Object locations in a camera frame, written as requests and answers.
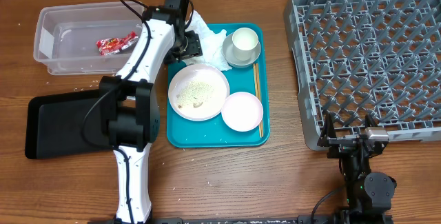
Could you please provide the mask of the white napkin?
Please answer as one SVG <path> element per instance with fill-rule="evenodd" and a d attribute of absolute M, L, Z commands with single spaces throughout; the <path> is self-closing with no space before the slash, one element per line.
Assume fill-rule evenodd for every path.
<path fill-rule="evenodd" d="M 220 71 L 231 70 L 231 66 L 222 54 L 223 42 L 227 37 L 227 31 L 221 30 L 218 33 L 210 30 L 202 16 L 193 12 L 192 21 L 187 31 L 195 31 L 199 36 L 203 54 L 197 57 L 184 60 L 186 65 L 206 64 Z"/>

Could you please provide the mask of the red snack wrapper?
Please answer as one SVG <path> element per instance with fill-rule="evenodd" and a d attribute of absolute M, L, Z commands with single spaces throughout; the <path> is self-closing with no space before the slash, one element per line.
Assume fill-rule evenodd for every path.
<path fill-rule="evenodd" d="M 122 38 L 101 39 L 96 42 L 96 46 L 101 56 L 113 55 L 122 53 L 133 46 L 139 39 L 135 32 L 129 33 Z"/>

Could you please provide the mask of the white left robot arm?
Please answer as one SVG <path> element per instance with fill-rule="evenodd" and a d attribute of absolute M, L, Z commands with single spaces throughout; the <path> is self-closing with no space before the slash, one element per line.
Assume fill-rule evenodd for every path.
<path fill-rule="evenodd" d="M 142 32 L 127 63 L 115 77 L 99 84 L 101 129 L 109 138 L 119 176 L 119 206 L 113 223 L 147 223 L 152 204 L 148 194 L 148 156 L 158 136 L 159 106 L 154 82 L 163 64 L 202 55 L 199 36 L 187 28 L 191 0 L 165 0 L 145 6 Z"/>

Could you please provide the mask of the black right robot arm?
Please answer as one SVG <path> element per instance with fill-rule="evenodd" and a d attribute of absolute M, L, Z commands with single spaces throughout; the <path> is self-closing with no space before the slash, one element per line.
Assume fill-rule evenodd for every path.
<path fill-rule="evenodd" d="M 392 223 L 385 212 L 397 187 L 396 180 L 382 172 L 371 170 L 369 160 L 382 154 L 389 144 L 387 131 L 378 126 L 370 115 L 365 116 L 365 132 L 352 138 L 338 138 L 332 115 L 325 111 L 325 121 L 317 145 L 328 149 L 327 157 L 337 159 L 345 184 L 322 197 L 311 211 L 312 223 Z M 325 220 L 315 215 L 318 207 L 334 194 L 344 190 L 347 206 L 338 208 Z"/>

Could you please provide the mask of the grey dishwasher rack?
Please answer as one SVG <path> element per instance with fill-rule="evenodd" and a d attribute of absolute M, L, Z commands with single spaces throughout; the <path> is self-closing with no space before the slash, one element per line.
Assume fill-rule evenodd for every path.
<path fill-rule="evenodd" d="M 440 139 L 440 0 L 289 0 L 305 143 L 327 114 L 338 136 L 371 116 L 391 141 Z"/>

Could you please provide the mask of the grey saucer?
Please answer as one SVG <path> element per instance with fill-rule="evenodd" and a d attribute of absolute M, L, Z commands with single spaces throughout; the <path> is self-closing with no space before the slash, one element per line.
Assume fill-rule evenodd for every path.
<path fill-rule="evenodd" d="M 256 62 L 261 53 L 260 41 L 258 41 L 257 46 L 252 50 L 251 57 L 248 60 L 241 61 L 237 59 L 234 55 L 234 44 L 232 41 L 232 36 L 232 33 L 227 35 L 222 46 L 222 55 L 224 56 L 228 64 L 235 68 L 246 68 Z"/>

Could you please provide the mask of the large white plate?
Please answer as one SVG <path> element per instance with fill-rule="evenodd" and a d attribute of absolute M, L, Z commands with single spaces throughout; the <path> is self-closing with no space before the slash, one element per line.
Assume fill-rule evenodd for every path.
<path fill-rule="evenodd" d="M 229 83 L 218 69 L 194 64 L 179 70 L 168 88 L 168 100 L 177 115 L 190 121 L 206 121 L 220 114 L 230 95 Z"/>

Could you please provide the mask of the left wooden chopstick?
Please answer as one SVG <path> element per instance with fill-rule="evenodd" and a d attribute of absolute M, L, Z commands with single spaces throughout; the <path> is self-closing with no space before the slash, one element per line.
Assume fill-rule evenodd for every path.
<path fill-rule="evenodd" d="M 260 77 L 259 77 L 259 70 L 258 70 L 258 64 L 254 63 L 253 64 L 253 68 L 254 68 L 254 84 L 255 84 L 255 93 L 256 93 L 256 97 L 258 98 L 258 100 L 261 102 L 261 95 L 260 95 Z M 259 126 L 258 126 L 258 131 L 259 131 L 259 137 L 263 138 L 263 119 L 260 120 Z"/>

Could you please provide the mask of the wooden chopstick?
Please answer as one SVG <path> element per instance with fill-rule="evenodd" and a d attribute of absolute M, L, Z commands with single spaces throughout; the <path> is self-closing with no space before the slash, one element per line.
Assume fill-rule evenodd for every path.
<path fill-rule="evenodd" d="M 254 84 L 255 84 L 255 93 L 256 93 L 256 97 L 258 98 L 258 100 L 261 102 L 261 95 L 260 95 L 260 77 L 259 77 L 259 70 L 258 70 L 258 64 L 254 63 L 253 64 L 253 68 L 254 68 Z M 263 138 L 263 119 L 260 120 L 259 126 L 258 126 L 258 131 L 259 131 L 259 137 Z"/>
<path fill-rule="evenodd" d="M 256 97 L 259 99 L 260 103 L 263 106 L 262 98 L 261 98 L 260 73 L 259 73 L 258 63 L 254 64 L 254 70 L 255 70 Z M 262 118 L 261 122 L 259 123 L 259 136 L 260 136 L 260 138 L 263 138 L 263 118 Z"/>

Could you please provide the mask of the right wooden chopstick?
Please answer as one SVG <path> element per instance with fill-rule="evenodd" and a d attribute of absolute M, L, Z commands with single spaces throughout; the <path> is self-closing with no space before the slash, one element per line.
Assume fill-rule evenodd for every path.
<path fill-rule="evenodd" d="M 262 98 L 261 98 L 260 73 L 259 73 L 258 63 L 254 64 L 254 70 L 255 70 L 256 97 L 259 99 L 260 103 L 263 106 Z M 263 118 L 262 118 L 261 122 L 259 123 L 259 136 L 260 136 L 260 138 L 263 138 Z"/>

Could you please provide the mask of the small white bowl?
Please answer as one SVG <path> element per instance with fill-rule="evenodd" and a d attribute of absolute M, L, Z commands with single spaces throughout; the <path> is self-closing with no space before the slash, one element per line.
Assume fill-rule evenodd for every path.
<path fill-rule="evenodd" d="M 221 110 L 225 124 L 237 132 L 256 128 L 263 119 L 263 105 L 248 92 L 235 92 L 225 99 Z"/>

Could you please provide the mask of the teal serving tray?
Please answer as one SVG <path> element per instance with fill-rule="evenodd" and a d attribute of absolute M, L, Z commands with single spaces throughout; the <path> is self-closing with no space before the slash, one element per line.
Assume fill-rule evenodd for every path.
<path fill-rule="evenodd" d="M 260 100 L 263 104 L 262 132 L 258 128 L 237 132 L 229 128 L 220 114 L 207 121 L 190 121 L 179 116 L 167 103 L 167 138 L 179 148 L 250 147 L 264 144 L 270 135 L 269 93 L 266 74 L 265 42 L 263 32 L 254 23 L 210 23 L 214 32 L 225 30 L 231 34 L 239 28 L 255 31 L 260 41 L 261 53 L 257 59 L 260 79 Z"/>

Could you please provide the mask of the clear plastic bin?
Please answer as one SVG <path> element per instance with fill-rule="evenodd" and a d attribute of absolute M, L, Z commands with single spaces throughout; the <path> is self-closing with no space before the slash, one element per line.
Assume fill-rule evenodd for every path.
<path fill-rule="evenodd" d="M 52 75 L 113 74 L 129 59 L 132 49 L 101 56 L 96 42 L 140 34 L 143 7 L 129 2 L 84 3 L 46 7 L 40 11 L 34 37 L 34 60 Z"/>

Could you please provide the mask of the black tray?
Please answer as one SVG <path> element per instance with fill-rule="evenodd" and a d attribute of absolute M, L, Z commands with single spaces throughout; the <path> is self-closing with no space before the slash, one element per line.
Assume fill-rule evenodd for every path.
<path fill-rule="evenodd" d="M 81 137 L 83 118 L 99 99 L 98 90 L 37 96 L 28 104 L 25 156 L 48 159 L 58 156 L 109 150 L 108 138 L 101 131 L 101 117 L 96 108 L 89 115 Z"/>

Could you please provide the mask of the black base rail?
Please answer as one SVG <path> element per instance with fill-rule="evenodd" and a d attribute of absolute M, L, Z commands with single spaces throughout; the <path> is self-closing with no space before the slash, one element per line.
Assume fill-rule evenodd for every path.
<path fill-rule="evenodd" d="M 312 224 L 310 215 L 292 218 L 215 218 L 215 219 L 182 219 L 153 218 L 150 224 Z"/>

